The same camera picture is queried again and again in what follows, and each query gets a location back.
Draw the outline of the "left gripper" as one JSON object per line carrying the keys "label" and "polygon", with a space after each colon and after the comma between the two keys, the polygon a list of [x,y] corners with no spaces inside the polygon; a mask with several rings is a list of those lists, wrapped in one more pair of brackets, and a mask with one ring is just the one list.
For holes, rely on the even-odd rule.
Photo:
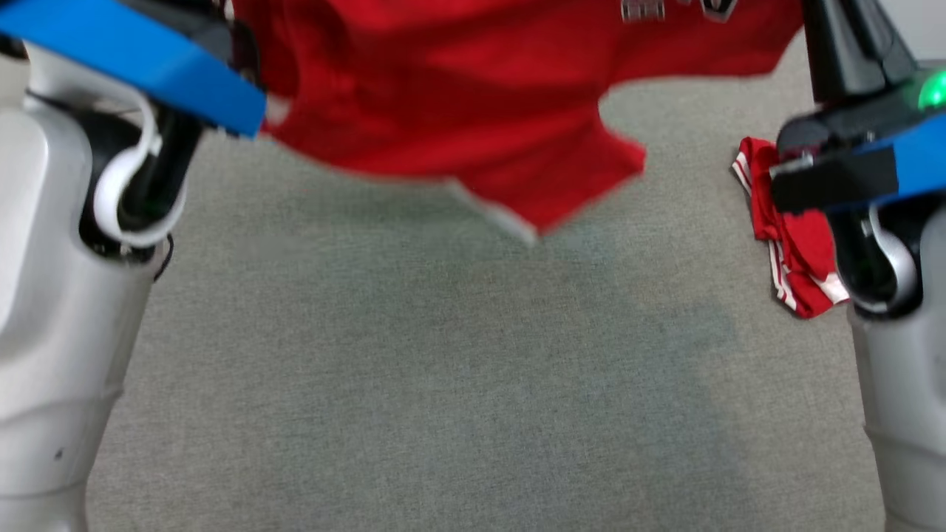
{"label": "left gripper", "polygon": [[104,256],[152,255],[183,212],[186,177],[203,135],[259,130],[256,37],[229,13],[231,0],[115,0],[122,43],[142,52],[119,80],[141,102],[133,125],[116,112],[81,111],[92,179],[80,235]]}

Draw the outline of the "red white basketball jersey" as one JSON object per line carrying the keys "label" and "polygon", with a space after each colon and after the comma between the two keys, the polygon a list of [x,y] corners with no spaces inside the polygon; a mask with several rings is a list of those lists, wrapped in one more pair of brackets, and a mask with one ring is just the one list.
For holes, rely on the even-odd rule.
{"label": "red white basketball jersey", "polygon": [[770,73],[802,0],[232,0],[265,132],[379,178],[446,180],[537,240],[642,174],[602,99],[627,82]]}

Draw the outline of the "grey fabric sofa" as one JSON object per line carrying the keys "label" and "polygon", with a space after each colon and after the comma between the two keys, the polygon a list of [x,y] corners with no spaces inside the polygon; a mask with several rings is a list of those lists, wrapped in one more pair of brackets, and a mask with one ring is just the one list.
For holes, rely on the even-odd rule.
{"label": "grey fabric sofa", "polygon": [[729,168],[809,104],[802,39],[613,93],[647,174],[531,248],[206,139],[92,532],[880,532],[844,310],[774,300]]}

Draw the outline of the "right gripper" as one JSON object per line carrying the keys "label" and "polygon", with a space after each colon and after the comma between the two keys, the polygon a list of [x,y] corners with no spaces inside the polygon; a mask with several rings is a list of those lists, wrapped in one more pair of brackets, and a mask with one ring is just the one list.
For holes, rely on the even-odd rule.
{"label": "right gripper", "polygon": [[[802,0],[802,13],[815,102],[899,86],[791,119],[777,138],[777,165],[804,154],[842,154],[946,112],[946,69],[916,73],[915,58],[879,0]],[[838,275],[861,313],[893,319],[922,302],[920,234],[944,205],[946,191],[889,205],[805,212],[823,213],[830,223]]]}

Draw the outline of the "red jersey with number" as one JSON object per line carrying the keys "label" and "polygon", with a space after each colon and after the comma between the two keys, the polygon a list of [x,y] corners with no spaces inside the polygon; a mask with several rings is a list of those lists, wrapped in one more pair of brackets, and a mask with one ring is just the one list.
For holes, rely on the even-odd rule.
{"label": "red jersey with number", "polygon": [[772,197],[775,145],[753,136],[739,144],[731,171],[748,196],[754,237],[768,246],[776,299],[802,319],[821,316],[848,301],[837,272],[834,240],[818,211],[780,214]]}

